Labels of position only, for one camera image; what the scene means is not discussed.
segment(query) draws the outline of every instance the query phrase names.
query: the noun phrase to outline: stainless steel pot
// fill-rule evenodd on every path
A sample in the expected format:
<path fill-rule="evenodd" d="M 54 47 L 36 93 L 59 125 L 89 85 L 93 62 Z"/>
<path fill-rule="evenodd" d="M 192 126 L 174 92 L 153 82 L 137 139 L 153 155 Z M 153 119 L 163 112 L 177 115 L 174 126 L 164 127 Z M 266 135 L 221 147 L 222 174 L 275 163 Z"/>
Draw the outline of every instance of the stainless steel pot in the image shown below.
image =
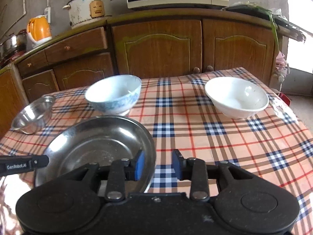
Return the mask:
<path fill-rule="evenodd" d="M 27 32 L 23 29 L 16 35 L 10 35 L 9 38 L 0 44 L 0 59 L 6 59 L 15 52 L 26 50 Z"/>

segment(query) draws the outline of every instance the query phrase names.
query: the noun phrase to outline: wooden cabinet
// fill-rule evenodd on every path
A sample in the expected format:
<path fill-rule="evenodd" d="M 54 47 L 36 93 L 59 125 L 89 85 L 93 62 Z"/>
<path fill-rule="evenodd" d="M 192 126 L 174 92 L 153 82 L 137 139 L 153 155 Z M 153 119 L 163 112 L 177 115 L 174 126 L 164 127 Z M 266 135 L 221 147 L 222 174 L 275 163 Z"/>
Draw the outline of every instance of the wooden cabinet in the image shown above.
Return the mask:
<path fill-rule="evenodd" d="M 0 139 L 10 129 L 14 117 L 23 109 L 25 101 L 14 82 L 12 69 L 0 75 Z"/>
<path fill-rule="evenodd" d="M 53 70 L 23 79 L 23 87 L 30 102 L 42 95 L 59 91 Z"/>
<path fill-rule="evenodd" d="M 41 50 L 18 63 L 17 67 L 21 76 L 24 78 L 24 76 L 29 75 L 32 72 L 35 72 L 36 70 L 43 68 L 47 65 L 48 62 L 46 59 L 46 54 L 44 50 Z"/>
<path fill-rule="evenodd" d="M 98 27 L 61 40 L 45 49 L 49 64 L 62 62 L 108 47 L 103 27 Z"/>
<path fill-rule="evenodd" d="M 244 67 L 269 84 L 273 67 L 272 31 L 247 23 L 203 20 L 203 67 L 214 70 Z"/>
<path fill-rule="evenodd" d="M 79 60 L 65 62 L 54 68 L 60 90 L 93 83 L 113 75 L 110 53 L 103 53 Z"/>
<path fill-rule="evenodd" d="M 202 70 L 200 20 L 159 20 L 112 29 L 120 74 L 156 78 L 190 74 L 195 67 Z"/>

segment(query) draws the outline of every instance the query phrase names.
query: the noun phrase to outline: plaid tablecloth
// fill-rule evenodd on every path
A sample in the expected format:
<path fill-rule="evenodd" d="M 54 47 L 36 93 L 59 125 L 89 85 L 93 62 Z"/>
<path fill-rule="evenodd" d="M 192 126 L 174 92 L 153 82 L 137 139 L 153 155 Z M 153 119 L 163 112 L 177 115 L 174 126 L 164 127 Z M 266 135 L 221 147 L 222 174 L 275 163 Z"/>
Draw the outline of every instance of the plaid tablecloth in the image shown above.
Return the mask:
<path fill-rule="evenodd" d="M 227 118 L 215 109 L 204 92 L 214 77 L 232 76 L 264 88 L 269 106 L 254 117 Z M 85 88 L 57 92 L 52 118 L 34 135 L 9 131 L 0 140 L 5 155 L 42 154 L 46 146 L 67 127 L 100 115 L 84 99 Z M 188 192 L 190 181 L 177 181 L 171 166 L 171 150 L 185 158 L 197 157 L 208 164 L 228 160 L 235 165 L 290 191 L 297 197 L 300 215 L 294 234 L 313 234 L 313 139 L 310 131 L 268 87 L 243 68 L 182 77 L 142 80 L 139 101 L 129 117 L 142 123 L 154 138 L 157 166 L 150 192 Z M 2 177 L 0 214 L 2 230 L 18 235 L 17 199 L 32 187 L 32 173 Z M 214 180 L 210 194 L 216 195 Z"/>

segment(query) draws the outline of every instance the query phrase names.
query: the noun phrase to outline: stainless steel bowl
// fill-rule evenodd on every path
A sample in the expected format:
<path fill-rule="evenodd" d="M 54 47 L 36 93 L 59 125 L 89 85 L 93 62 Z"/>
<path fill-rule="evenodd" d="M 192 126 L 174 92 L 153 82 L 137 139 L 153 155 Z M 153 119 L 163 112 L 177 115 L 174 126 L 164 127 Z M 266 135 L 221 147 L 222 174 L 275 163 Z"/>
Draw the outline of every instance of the stainless steel bowl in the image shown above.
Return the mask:
<path fill-rule="evenodd" d="M 45 96 L 33 101 L 13 119 L 11 129 L 26 134 L 40 131 L 51 118 L 55 99 L 54 96 Z"/>

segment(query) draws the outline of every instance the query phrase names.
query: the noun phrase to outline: red object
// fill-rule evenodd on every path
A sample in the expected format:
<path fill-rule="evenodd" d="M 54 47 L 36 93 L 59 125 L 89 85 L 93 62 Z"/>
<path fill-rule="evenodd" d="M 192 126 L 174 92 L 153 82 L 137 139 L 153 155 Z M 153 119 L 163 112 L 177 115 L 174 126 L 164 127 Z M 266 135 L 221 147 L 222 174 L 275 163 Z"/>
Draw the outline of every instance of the red object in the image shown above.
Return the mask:
<path fill-rule="evenodd" d="M 290 106 L 290 99 L 287 97 L 287 96 L 285 96 L 283 93 L 280 93 L 279 95 L 278 95 L 288 106 Z"/>

